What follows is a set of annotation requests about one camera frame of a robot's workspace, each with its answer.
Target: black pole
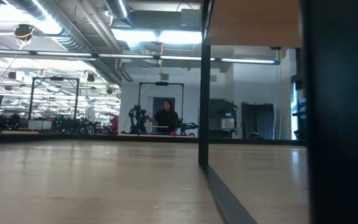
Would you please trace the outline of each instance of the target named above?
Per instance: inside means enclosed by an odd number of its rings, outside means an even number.
[[[32,78],[32,84],[31,84],[31,94],[30,94],[30,106],[29,106],[29,121],[31,120],[31,113],[32,113],[32,101],[34,99],[34,90],[35,90],[35,81],[37,77]]]
[[[181,84],[181,119],[183,120],[183,97],[185,96],[185,84]]]
[[[142,82],[139,83],[139,93],[137,94],[137,104],[140,105],[140,88],[143,85]]]
[[[76,87],[76,91],[75,91],[74,119],[77,116],[78,95],[80,93],[80,79],[77,78],[76,81],[77,81],[77,87]]]
[[[209,0],[203,1],[201,44],[201,86],[200,86],[200,128],[198,131],[198,164],[208,166],[208,139],[209,139],[209,81],[211,74],[211,46],[206,42],[207,18]]]
[[[310,223],[358,223],[358,1],[301,8]]]

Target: ceiling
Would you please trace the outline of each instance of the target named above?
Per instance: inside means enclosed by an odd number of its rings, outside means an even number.
[[[103,20],[103,24],[99,24],[96,21],[97,26],[106,26],[110,27],[110,17],[106,15],[106,1],[105,0],[88,0],[92,3],[95,10],[97,10],[98,15]],[[80,35],[85,38],[85,41],[92,46],[94,51],[102,53],[114,53],[115,50],[107,44],[107,42],[100,36],[99,32],[95,27],[90,23],[90,21],[85,17],[84,11],[80,10],[79,7],[76,7],[76,0],[52,0],[52,2],[59,8],[63,13],[69,23],[73,26],[73,29],[77,29],[80,32]],[[136,12],[137,16],[134,16],[137,26],[147,26],[153,27],[156,26],[156,29],[161,27],[161,24],[154,24],[153,21],[164,21],[164,19],[169,18],[171,15],[177,16],[181,14],[182,9],[193,8],[198,10],[201,8],[202,0],[189,0],[180,3],[179,1],[173,0],[137,0],[131,1],[128,0],[127,3],[131,8],[131,14]],[[19,24],[32,24],[34,25],[34,18],[30,14],[23,14],[12,6],[0,5],[0,49],[9,49],[17,50],[21,46],[21,41],[19,41],[14,35],[13,30],[18,27]],[[119,48],[123,50],[124,53],[130,54],[131,51],[127,45],[127,42],[118,40]],[[161,52],[161,44],[156,44],[155,42],[143,42],[145,49],[150,54],[159,54]],[[56,37],[46,37],[41,30],[37,29],[31,42],[23,46],[24,50],[43,50],[43,51],[56,51],[63,52],[66,51],[66,48],[62,47],[56,41]],[[194,56],[200,57],[201,55],[201,44],[164,44],[163,45],[163,54],[164,55],[175,55],[175,56]],[[233,46],[233,45],[213,45],[211,49],[212,57],[244,57],[244,58],[263,58],[263,59],[272,59],[276,57],[275,51],[271,50],[269,47],[258,47],[258,46]],[[114,66],[116,63],[113,59],[107,59],[106,64],[111,70],[117,69]],[[220,73],[226,72],[229,68],[229,63],[212,63],[211,68],[215,68]],[[124,69],[129,76],[133,76],[134,80],[139,82],[141,78],[147,79],[150,76],[151,79],[154,79],[156,73],[160,70],[160,63],[157,62],[148,62],[144,60],[123,60],[121,69]],[[192,68],[200,68],[199,62],[189,62],[189,61],[163,61],[162,67],[166,70],[169,68],[174,68],[171,75],[180,74],[183,69],[191,71],[191,73],[199,73],[199,70]],[[2,77],[6,72],[16,72],[17,76],[15,80]],[[42,60],[34,58],[2,58],[0,57],[0,94],[7,95],[5,98],[4,104],[8,106],[12,103],[17,103],[18,98],[22,99],[21,104],[28,103],[31,78],[39,76],[39,73],[43,71],[45,77],[51,77],[55,75],[61,75],[66,78],[79,78],[80,79],[80,109],[84,110],[86,105],[93,105],[96,107],[104,108],[105,111],[110,111],[111,113],[119,112],[119,105],[106,106],[106,103],[109,101],[120,102],[120,89],[118,86],[114,85],[112,82],[107,82],[103,78],[103,74],[95,69],[92,63],[87,61],[79,60]],[[88,82],[85,74],[93,73],[95,76],[94,82]],[[122,75],[122,82],[130,82],[127,78],[124,78]],[[6,90],[6,86],[12,88],[12,90]],[[71,100],[73,94],[75,93],[75,88],[61,88],[58,92],[51,92],[47,90],[47,87],[53,86],[71,86],[71,83],[68,81],[54,82],[50,80],[45,80],[40,84],[36,93],[40,94],[36,97],[37,102],[35,105],[37,107],[44,108],[45,101],[47,103],[53,104],[53,110],[56,108],[64,108],[65,112],[68,113],[68,108],[73,108],[73,101]],[[106,94],[108,88],[114,90],[113,94]],[[15,110],[28,110],[27,105],[24,105],[24,109],[21,107],[16,107]]]

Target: black shirt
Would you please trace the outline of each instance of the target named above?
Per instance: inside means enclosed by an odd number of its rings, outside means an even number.
[[[157,128],[157,132],[169,133],[175,131],[179,117],[174,111],[166,112],[162,109],[154,115],[154,119],[158,123],[158,126],[168,126],[168,128]]]

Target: dark hair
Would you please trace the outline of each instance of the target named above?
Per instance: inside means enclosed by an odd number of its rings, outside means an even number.
[[[173,105],[172,101],[171,101],[171,100],[164,100],[164,103],[165,103],[165,102],[169,103],[169,105],[171,106],[171,107],[169,108],[169,111],[173,111],[174,105]]]

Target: black metal frame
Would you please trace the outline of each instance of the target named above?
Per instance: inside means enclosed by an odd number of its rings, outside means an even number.
[[[180,114],[180,118],[183,119],[183,97],[185,95],[185,84],[183,84],[183,83],[168,83],[168,82],[140,82],[139,83],[139,93],[137,95],[137,104],[138,105],[140,105],[140,88],[143,84],[157,85],[157,86],[180,85],[181,86],[181,114]]]
[[[310,223],[358,223],[358,1],[301,3]]]
[[[34,90],[37,88],[41,83],[39,83],[37,86],[35,85],[36,80],[54,80],[54,81],[64,81],[64,80],[75,80],[77,81],[76,91],[75,91],[75,106],[74,106],[74,118],[77,116],[77,106],[78,106],[78,94],[79,94],[79,88],[80,88],[80,79],[79,78],[63,78],[63,77],[47,77],[47,78],[40,78],[40,77],[33,77],[32,78],[32,84],[31,84],[31,96],[30,96],[30,106],[29,106],[29,118],[28,120],[31,120],[31,113],[32,113],[32,102],[34,100]]]

